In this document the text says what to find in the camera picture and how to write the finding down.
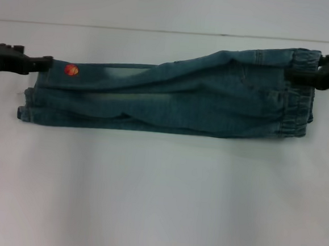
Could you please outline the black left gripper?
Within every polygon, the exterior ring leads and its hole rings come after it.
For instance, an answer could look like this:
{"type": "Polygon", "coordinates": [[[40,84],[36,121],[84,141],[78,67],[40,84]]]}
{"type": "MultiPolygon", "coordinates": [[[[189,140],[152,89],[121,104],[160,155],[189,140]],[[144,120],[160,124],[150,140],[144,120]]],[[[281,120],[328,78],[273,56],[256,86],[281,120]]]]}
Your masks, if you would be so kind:
{"type": "Polygon", "coordinates": [[[29,72],[46,72],[53,66],[53,57],[28,57],[24,46],[0,43],[0,72],[26,75],[29,72]]]}

